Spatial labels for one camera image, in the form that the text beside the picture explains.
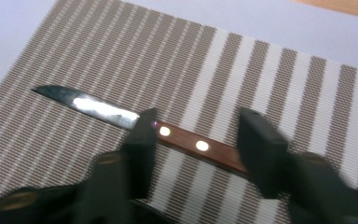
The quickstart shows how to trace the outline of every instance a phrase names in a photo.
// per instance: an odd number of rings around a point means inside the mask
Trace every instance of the knife handle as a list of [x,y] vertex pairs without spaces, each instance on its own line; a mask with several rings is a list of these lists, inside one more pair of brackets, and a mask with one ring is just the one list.
[[180,149],[191,157],[236,175],[249,175],[236,148],[162,121],[157,122],[156,128],[158,140],[162,145]]

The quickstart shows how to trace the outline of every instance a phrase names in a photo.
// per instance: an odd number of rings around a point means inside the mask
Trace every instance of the steel blade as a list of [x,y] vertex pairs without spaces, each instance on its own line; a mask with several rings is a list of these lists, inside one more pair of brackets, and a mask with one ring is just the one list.
[[32,91],[66,105],[76,111],[100,119],[119,128],[132,129],[139,115],[119,105],[90,96],[83,91],[68,87],[38,86]]

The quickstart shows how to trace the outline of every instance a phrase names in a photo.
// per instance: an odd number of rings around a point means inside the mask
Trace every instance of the white surface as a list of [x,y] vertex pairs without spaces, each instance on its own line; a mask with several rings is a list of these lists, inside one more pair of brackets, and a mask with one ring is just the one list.
[[[290,0],[126,0],[183,19],[358,67],[358,17]],[[0,80],[54,0],[0,0]]]

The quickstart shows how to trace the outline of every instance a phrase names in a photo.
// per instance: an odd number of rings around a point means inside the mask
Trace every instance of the striped mat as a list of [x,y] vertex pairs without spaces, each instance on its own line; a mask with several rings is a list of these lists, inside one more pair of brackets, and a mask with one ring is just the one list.
[[[126,132],[30,91],[59,84],[235,145],[241,106],[358,188],[358,69],[115,0],[60,0],[0,84],[0,196],[73,184]],[[182,223],[288,223],[286,200],[158,146],[149,204]]]

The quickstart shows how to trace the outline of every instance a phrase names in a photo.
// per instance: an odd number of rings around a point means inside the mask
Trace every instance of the knife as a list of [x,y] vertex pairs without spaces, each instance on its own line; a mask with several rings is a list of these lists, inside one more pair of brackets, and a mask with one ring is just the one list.
[[[119,128],[130,130],[139,118],[135,112],[80,90],[47,85],[35,87],[32,91]],[[160,144],[179,149],[186,155],[211,163],[233,174],[248,176],[248,171],[244,168],[236,148],[164,121],[156,120],[153,125],[158,129],[157,138]]]

